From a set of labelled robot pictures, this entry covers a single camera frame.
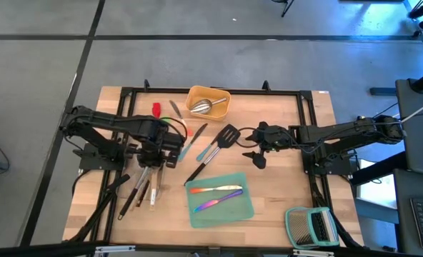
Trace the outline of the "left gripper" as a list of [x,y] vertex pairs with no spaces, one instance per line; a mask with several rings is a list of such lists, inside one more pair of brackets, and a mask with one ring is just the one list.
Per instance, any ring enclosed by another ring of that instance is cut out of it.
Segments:
[[132,159],[137,155],[139,165],[144,168],[161,167],[164,164],[168,168],[176,168],[180,151],[184,146],[184,137],[177,131],[169,132],[171,127],[162,120],[144,121],[141,133],[136,140],[141,143],[128,143],[124,149],[124,159]]

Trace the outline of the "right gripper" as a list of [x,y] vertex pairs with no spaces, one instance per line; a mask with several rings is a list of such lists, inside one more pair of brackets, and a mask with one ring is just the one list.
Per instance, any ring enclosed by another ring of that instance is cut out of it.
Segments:
[[242,155],[250,158],[252,163],[258,169],[266,168],[267,160],[264,157],[264,151],[280,151],[293,147],[292,135],[288,130],[281,126],[268,125],[261,121],[256,128],[249,129],[252,133],[246,137],[247,141],[258,141],[261,151],[246,152]]

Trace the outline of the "black slotted turner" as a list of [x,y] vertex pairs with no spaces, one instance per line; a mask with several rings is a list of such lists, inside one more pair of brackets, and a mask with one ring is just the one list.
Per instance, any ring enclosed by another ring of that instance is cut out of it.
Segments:
[[198,166],[198,168],[185,181],[186,183],[193,181],[205,166],[217,155],[222,148],[230,148],[240,137],[241,133],[231,124],[226,125],[217,136],[217,147],[207,156],[207,158]]

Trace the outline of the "wooden spatula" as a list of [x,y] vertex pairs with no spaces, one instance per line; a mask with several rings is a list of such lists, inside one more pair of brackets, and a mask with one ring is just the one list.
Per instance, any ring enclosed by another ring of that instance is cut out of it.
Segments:
[[149,203],[150,211],[155,210],[158,184],[159,184],[159,172],[156,171],[155,173],[151,175],[151,191],[150,191],[150,203]]

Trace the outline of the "orange plastic bin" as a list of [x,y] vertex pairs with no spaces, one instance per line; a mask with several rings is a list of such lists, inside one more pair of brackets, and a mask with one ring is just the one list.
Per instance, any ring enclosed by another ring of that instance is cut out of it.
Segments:
[[[185,105],[189,113],[195,118],[222,121],[228,113],[231,98],[231,94],[225,90],[205,86],[193,86],[189,90]],[[194,105],[201,100],[209,100],[214,104],[211,105],[205,114],[194,113],[192,111]]]

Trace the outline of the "orange handled steel knife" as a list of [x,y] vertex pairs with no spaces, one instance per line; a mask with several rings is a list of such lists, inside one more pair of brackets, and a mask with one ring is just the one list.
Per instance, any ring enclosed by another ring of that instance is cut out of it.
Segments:
[[191,188],[189,192],[191,194],[195,193],[204,193],[208,191],[235,191],[243,189],[242,186],[239,185],[226,185],[226,186],[217,186],[217,187],[209,187],[209,188]]

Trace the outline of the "silver metal scoop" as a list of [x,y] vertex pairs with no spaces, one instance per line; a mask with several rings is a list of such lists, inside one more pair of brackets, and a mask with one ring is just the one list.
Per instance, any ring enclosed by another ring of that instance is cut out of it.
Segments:
[[201,99],[192,104],[189,108],[191,113],[194,114],[217,114],[221,110],[221,105],[228,101],[227,97],[220,99]]

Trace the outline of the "rainbow iridescent knife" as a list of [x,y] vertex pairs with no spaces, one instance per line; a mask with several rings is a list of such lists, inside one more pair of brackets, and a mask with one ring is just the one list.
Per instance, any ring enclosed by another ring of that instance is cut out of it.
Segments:
[[210,208],[212,206],[217,205],[218,203],[221,203],[222,201],[228,200],[228,199],[233,198],[233,197],[236,197],[236,196],[240,196],[242,194],[243,194],[243,190],[242,189],[236,190],[235,192],[233,192],[231,194],[228,194],[228,195],[223,196],[223,197],[218,198],[218,199],[213,199],[213,200],[207,201],[207,202],[201,204],[200,206],[197,206],[193,210],[193,212],[194,213],[197,213],[197,212],[203,211],[203,210],[205,210],[207,208]]

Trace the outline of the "teal plastic tray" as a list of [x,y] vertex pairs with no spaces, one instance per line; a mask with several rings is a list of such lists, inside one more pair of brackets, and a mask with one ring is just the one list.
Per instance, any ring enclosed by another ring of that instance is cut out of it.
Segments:
[[[243,187],[243,194],[222,201],[215,206],[194,213],[193,210],[201,204],[218,199],[235,191],[208,191],[191,194],[191,188],[209,188],[226,185]],[[194,180],[186,183],[186,199],[189,209],[190,224],[193,228],[220,226],[226,223],[242,221],[254,216],[254,207],[249,193],[247,177],[244,173],[233,173],[225,176]]]

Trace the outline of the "teal framed grater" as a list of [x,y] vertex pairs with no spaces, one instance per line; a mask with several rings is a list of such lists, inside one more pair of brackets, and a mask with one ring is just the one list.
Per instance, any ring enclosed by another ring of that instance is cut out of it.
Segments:
[[285,226],[289,241],[298,249],[339,245],[339,235],[328,207],[295,207],[286,211]]

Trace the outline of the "black diagonal beam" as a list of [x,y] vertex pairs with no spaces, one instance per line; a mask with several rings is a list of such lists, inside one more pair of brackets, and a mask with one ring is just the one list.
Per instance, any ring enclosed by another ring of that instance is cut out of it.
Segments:
[[407,155],[405,151],[386,158],[382,161],[378,161],[369,167],[359,169],[353,173],[350,183],[353,186],[360,186],[364,183],[388,176],[389,174],[393,173],[394,169],[408,169]]

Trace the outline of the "grey blue floor bar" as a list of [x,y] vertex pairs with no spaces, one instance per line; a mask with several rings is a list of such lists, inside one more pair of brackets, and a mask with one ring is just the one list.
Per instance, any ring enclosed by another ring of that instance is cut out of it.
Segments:
[[369,89],[372,96],[396,96],[397,90],[395,88],[387,87],[372,87]]

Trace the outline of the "black stand legs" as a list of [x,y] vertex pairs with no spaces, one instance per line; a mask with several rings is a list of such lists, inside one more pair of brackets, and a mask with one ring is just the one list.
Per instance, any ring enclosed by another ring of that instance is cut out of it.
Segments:
[[290,7],[292,6],[292,4],[294,3],[295,0],[271,0],[274,3],[278,3],[278,4],[283,4],[284,8],[281,14],[281,17],[284,18],[286,13],[288,12],[288,10],[290,9]]

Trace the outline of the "black aluminium table frame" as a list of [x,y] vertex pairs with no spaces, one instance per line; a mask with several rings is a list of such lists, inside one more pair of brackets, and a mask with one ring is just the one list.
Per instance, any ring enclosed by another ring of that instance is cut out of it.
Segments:
[[242,172],[247,177],[254,216],[208,228],[193,228],[184,182],[198,168],[196,157],[212,142],[227,124],[242,130],[243,136],[261,121],[271,125],[290,126],[301,122],[320,126],[335,122],[328,91],[265,91],[263,89],[235,89],[232,91],[229,112],[223,121],[207,121],[189,115],[185,101],[188,90],[181,88],[138,88],[134,111],[150,114],[153,103],[160,103],[162,113],[176,117],[172,100],[186,118],[192,130],[208,123],[204,133],[194,142],[183,161],[176,168],[166,168],[161,196],[154,215],[147,225],[128,238],[117,236],[112,243],[133,243],[166,246],[236,246],[287,248],[290,245],[284,225],[284,213],[295,206],[312,205],[309,179],[304,172],[302,154],[298,150],[271,152],[266,155],[267,166],[258,169],[243,156],[249,144],[240,139],[228,149],[221,150],[199,173],[200,179]]

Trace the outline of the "black frame strut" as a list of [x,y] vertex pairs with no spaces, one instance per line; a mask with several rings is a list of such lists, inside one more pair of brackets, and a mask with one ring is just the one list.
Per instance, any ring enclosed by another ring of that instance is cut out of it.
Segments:
[[108,179],[104,178],[101,182],[100,196],[98,197],[96,209],[91,214],[86,223],[74,236],[69,239],[69,241],[85,242],[86,238],[89,239],[90,242],[97,240],[97,233],[99,230],[101,216],[114,196],[114,193],[112,193],[109,189],[108,183]]
[[[309,177],[309,185],[310,185],[310,191],[312,195],[312,203],[315,207],[329,207],[331,208],[332,205],[330,203],[327,203],[324,199],[323,195],[320,193],[316,177],[314,175],[308,175]],[[359,245],[352,237],[351,235],[345,230],[343,225],[340,223],[339,219],[335,216],[333,210],[330,211],[332,215],[332,219],[334,222],[334,225],[337,228],[337,233],[339,237],[343,240],[345,246],[347,248],[361,248],[362,246]]]

